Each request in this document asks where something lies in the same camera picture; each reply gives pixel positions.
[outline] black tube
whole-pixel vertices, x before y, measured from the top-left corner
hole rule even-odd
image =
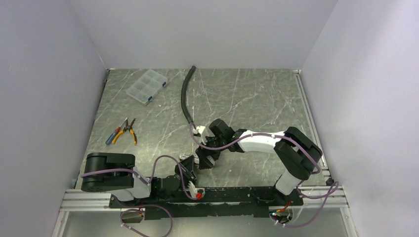
[[[188,108],[186,107],[186,90],[188,89],[188,83],[191,80],[191,77],[194,74],[195,70],[196,67],[192,66],[192,68],[188,72],[188,75],[186,75],[185,80],[183,81],[182,90],[180,92],[180,106],[182,107],[183,115],[185,115],[188,124],[192,123],[193,119],[188,112]]]

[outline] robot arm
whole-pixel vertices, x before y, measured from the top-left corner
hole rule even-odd
[[[320,148],[296,127],[289,127],[284,132],[269,133],[272,137],[252,136],[255,132],[246,129],[234,131],[223,120],[216,119],[209,125],[209,129],[215,136],[206,136],[206,146],[222,147],[250,135],[250,137],[240,140],[227,149],[231,152],[240,153],[265,152],[276,154],[283,162],[286,170],[275,183],[275,188],[285,195],[289,195],[300,182],[307,180],[310,177],[314,165],[302,151],[294,149],[294,144],[285,139],[276,138],[275,135],[293,139],[301,145],[316,162],[318,162],[322,156]],[[220,155],[220,151],[210,151],[202,147],[199,147],[196,150],[196,153],[200,160],[200,169],[212,168],[215,164],[215,160],[218,160]]]

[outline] wall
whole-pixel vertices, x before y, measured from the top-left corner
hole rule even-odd
[[[71,0],[107,68],[300,69],[337,0]]]
[[[419,2],[340,0],[302,79],[359,236],[417,236]]]
[[[71,3],[0,3],[0,230],[47,237],[77,176],[105,77]]]

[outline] gray marble tabletop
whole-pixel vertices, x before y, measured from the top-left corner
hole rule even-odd
[[[189,136],[188,124],[180,108],[180,89],[187,69],[155,70],[168,78],[147,106],[125,92],[146,70],[112,70],[109,74],[85,156],[92,152],[128,153],[136,156],[136,165],[144,175],[151,175],[159,155],[192,153],[197,148]],[[187,106],[196,125],[208,126],[217,118],[234,130],[277,132],[295,126],[312,138],[302,96],[292,70],[197,69],[189,83]],[[106,139],[128,117],[136,118],[130,134],[116,144]],[[85,156],[81,167],[84,172]],[[174,173],[175,162],[163,158],[156,168],[158,177]],[[198,186],[238,187],[274,185],[285,170],[272,154],[223,151],[215,167],[199,170]],[[311,175],[303,185],[325,185],[323,175]]]

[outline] pliers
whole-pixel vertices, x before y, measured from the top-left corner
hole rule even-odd
[[[131,124],[128,126],[128,120],[125,120],[124,129],[118,132],[118,134],[115,136],[114,140],[112,141],[112,144],[115,144],[117,142],[117,139],[119,138],[119,136],[121,136],[127,130],[129,130],[129,133],[132,134],[132,136],[134,138],[134,144],[137,144],[137,136],[135,135],[135,132],[132,130],[132,125],[134,124],[134,121],[135,121],[135,118],[134,118],[134,120],[132,120]]]

